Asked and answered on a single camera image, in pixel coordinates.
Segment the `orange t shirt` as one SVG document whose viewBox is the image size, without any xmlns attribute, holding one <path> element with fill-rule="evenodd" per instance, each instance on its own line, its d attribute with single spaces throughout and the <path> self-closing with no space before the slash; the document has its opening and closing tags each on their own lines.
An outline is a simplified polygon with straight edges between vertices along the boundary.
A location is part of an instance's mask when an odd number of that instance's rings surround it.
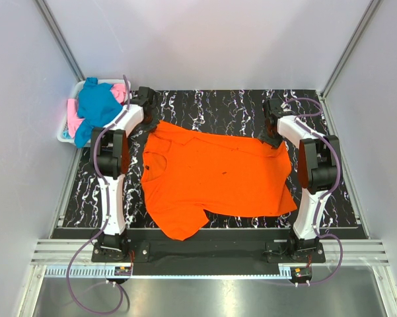
<svg viewBox="0 0 397 317">
<path fill-rule="evenodd" d="M 297 206 L 287 187 L 287 147 L 159 122 L 143 150 L 141 186 L 155 224 L 173 240 L 205 226 L 207 212 L 278 217 Z"/>
</svg>

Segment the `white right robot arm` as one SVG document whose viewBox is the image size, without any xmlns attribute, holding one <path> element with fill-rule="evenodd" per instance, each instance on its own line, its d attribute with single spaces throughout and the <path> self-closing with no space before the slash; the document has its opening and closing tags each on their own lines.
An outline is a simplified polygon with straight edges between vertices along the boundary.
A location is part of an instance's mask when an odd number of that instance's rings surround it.
<svg viewBox="0 0 397 317">
<path fill-rule="evenodd" d="M 268 260 L 307 262 L 321 251 L 321 217 L 341 180 L 340 141 L 310 128 L 303 121 L 304 114 L 295 114 L 280 99 L 269 99 L 262 106 L 266 127 L 260 140 L 274 149 L 288 140 L 298 149 L 297 174 L 302 187 L 298 216 L 286 243 L 266 254 Z"/>
</svg>

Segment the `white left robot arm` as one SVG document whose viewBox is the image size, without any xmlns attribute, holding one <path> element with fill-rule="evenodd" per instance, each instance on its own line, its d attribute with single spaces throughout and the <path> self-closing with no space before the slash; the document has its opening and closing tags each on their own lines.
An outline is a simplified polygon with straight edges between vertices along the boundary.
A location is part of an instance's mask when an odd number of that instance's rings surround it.
<svg viewBox="0 0 397 317">
<path fill-rule="evenodd" d="M 104 127 L 95 127 L 90 139 L 90 163 L 100 186 L 102 224 L 94 235 L 95 254 L 108 254 L 120 262 L 129 256 L 123 208 L 124 178 L 129 169 L 128 137 L 141 123 L 152 121 L 156 92 L 139 87 L 137 95 L 128 97 L 122 110 Z"/>
</svg>

